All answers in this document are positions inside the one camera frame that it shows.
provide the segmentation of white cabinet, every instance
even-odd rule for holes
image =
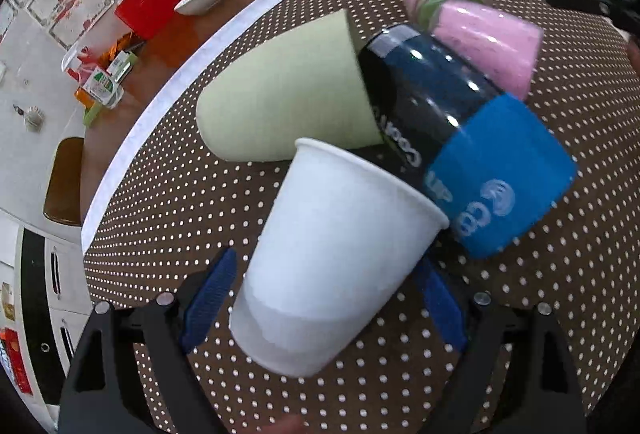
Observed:
[[[14,305],[15,305],[15,322],[10,327],[18,333],[18,344],[20,345],[20,354],[22,355],[22,362],[24,364],[24,371],[27,375],[29,385],[31,387],[32,394],[25,394],[21,392],[17,387],[15,388],[18,395],[22,398],[22,401],[27,406],[33,417],[40,423],[44,430],[49,434],[56,433],[56,424],[49,413],[49,409],[45,403],[45,400],[41,394],[38,379],[33,370],[33,364],[31,360],[31,351],[29,349],[29,342],[25,332],[25,319],[24,319],[24,307],[22,301],[22,246],[24,235],[27,232],[23,227],[20,227],[20,231],[17,237],[16,244],[16,257],[15,257],[15,279],[14,279]],[[33,261],[27,260],[26,263],[32,264]],[[36,295],[39,293],[42,295],[42,291],[34,292]],[[34,301],[33,295],[27,295],[26,299],[30,300],[29,304]]]
[[[45,239],[45,267],[49,307],[91,314],[93,307],[80,247]]]
[[[76,347],[82,336],[88,315],[49,308],[53,335],[56,337],[56,347],[65,374],[69,372],[71,360],[76,353]]]

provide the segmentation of white lettering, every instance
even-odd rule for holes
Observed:
[[[430,184],[432,186],[436,185],[434,180],[441,183],[441,181],[435,177],[435,174],[430,176],[431,174],[433,173],[429,171],[426,178],[426,184],[430,188]],[[515,205],[515,192],[513,188],[507,182],[499,179],[492,179],[484,183],[480,189],[480,195],[484,199],[492,201],[493,214],[501,218],[509,215]],[[468,237],[478,228],[484,228],[491,223],[491,214],[485,204],[478,201],[471,201],[466,206],[466,209],[458,214],[454,220],[453,228],[459,236]]]
[[[407,138],[404,138],[402,136],[402,133],[400,132],[400,130],[390,121],[388,121],[384,114],[380,116],[378,125],[389,138],[391,138],[393,141],[396,142],[396,144],[398,144],[398,147],[400,148],[400,150],[404,152],[404,156],[406,157],[406,160],[409,162],[409,165],[413,167],[419,167],[421,165],[422,156],[420,156],[420,153],[417,150],[415,150],[413,147],[411,147],[411,143],[409,142],[409,140],[407,140]]]
[[[435,194],[436,201],[442,199],[447,203],[453,202],[453,195],[447,189],[442,181],[436,178],[435,172],[430,170],[427,172],[427,176],[424,179],[424,184],[426,187]]]

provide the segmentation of brown dotted surface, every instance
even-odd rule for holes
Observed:
[[[568,335],[585,411],[620,367],[638,330],[640,85],[619,34],[602,18],[554,10],[542,0],[494,0],[545,29],[529,107],[578,163],[554,208],[501,254],[471,262],[447,236],[433,257],[500,302],[549,302]],[[265,40],[324,14],[350,10],[363,39],[406,19],[401,0],[284,0],[223,52],[169,110],[133,160],[85,258],[94,301],[139,306],[174,291],[223,244],[244,271],[288,162],[229,163],[197,132],[200,91]],[[380,160],[379,150],[363,151]],[[354,342],[313,378],[270,373],[234,345],[228,312],[238,278],[191,363],[228,429],[256,428],[286,413],[324,430],[416,431],[436,406],[457,354],[405,283]],[[508,364],[501,354],[478,426],[490,420]],[[138,363],[156,424],[175,430],[143,346]]]

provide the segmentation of chair backrest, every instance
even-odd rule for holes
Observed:
[[[53,161],[49,188],[42,213],[54,223],[81,226],[80,171],[83,138],[65,138]]]

